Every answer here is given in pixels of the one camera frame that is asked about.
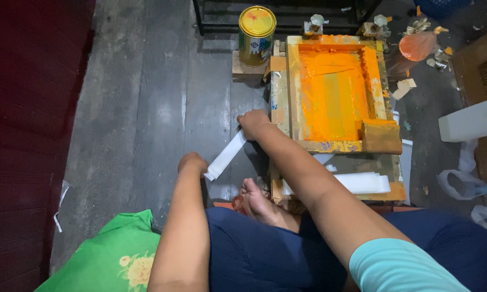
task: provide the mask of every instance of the bare foot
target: bare foot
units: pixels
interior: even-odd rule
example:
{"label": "bare foot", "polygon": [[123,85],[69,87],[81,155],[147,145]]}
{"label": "bare foot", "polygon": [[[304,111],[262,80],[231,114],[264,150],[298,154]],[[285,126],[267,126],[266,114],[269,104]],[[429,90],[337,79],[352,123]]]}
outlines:
{"label": "bare foot", "polygon": [[244,199],[243,208],[247,216],[271,226],[289,229],[296,233],[299,232],[300,217],[288,213],[267,200],[252,178],[243,180],[240,195]]}

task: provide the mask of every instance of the navy blue pants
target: navy blue pants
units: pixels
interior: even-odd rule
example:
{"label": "navy blue pants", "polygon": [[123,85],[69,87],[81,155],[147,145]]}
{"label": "navy blue pants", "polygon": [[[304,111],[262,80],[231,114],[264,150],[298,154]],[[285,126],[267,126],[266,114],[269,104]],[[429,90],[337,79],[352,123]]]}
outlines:
{"label": "navy blue pants", "polygon": [[[346,270],[306,213],[300,232],[272,227],[233,210],[206,210],[212,292],[341,291]],[[487,230],[431,209],[383,216],[472,292],[487,291]]]}

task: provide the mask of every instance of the forearm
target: forearm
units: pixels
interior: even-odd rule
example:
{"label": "forearm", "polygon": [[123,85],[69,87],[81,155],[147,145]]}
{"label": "forearm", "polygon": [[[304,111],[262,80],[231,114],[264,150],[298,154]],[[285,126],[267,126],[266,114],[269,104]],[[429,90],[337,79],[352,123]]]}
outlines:
{"label": "forearm", "polygon": [[410,241],[274,124],[265,125],[256,140],[305,204],[319,232],[345,267],[355,249],[367,241],[383,237]]}
{"label": "forearm", "polygon": [[208,290],[209,229],[200,171],[183,169],[175,183],[168,219],[155,253],[148,291]]}

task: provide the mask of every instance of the blue basket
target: blue basket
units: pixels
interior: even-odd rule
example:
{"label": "blue basket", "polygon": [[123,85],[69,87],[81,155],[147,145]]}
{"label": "blue basket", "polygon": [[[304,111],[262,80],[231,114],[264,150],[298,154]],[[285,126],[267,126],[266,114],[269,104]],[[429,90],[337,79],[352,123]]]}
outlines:
{"label": "blue basket", "polygon": [[414,0],[420,11],[435,19],[442,18],[460,7],[469,5],[471,0]]}

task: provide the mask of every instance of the gold paint can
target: gold paint can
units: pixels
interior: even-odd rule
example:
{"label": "gold paint can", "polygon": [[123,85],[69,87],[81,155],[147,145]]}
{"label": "gold paint can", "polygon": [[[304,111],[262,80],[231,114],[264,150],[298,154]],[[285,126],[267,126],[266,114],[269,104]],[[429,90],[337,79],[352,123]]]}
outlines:
{"label": "gold paint can", "polygon": [[271,56],[276,17],[269,9],[252,6],[240,14],[239,55],[240,61],[251,67],[259,67]]}

